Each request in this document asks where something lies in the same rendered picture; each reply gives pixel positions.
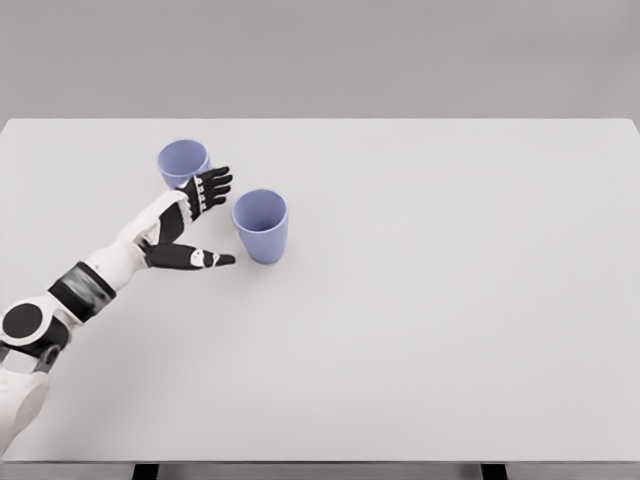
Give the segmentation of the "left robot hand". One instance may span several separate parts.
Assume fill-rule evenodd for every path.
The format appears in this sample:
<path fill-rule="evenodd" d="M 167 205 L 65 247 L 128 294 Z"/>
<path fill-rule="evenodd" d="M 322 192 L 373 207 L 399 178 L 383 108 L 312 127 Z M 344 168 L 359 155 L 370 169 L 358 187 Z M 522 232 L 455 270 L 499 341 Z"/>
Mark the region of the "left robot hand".
<path fill-rule="evenodd" d="M 134 229 L 133 242 L 150 268 L 196 271 L 233 265 L 231 254 L 219 254 L 177 242 L 186 228 L 212 208 L 222 205 L 231 191 L 228 167 L 197 174 L 166 192 L 142 213 L 147 222 Z"/>

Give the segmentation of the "lavender plastic cup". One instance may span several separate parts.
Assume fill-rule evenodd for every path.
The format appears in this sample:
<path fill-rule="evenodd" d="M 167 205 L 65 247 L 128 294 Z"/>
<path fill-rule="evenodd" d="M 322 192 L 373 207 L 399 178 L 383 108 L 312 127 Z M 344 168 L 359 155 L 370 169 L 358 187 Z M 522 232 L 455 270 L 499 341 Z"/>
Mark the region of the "lavender plastic cup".
<path fill-rule="evenodd" d="M 157 155 L 156 165 L 170 189 L 212 168 L 207 148 L 192 139 L 180 139 L 164 146 Z"/>
<path fill-rule="evenodd" d="M 288 239 L 289 209 L 280 194 L 268 189 L 245 192 L 234 202 L 231 218 L 255 262 L 270 265 L 281 259 Z"/>

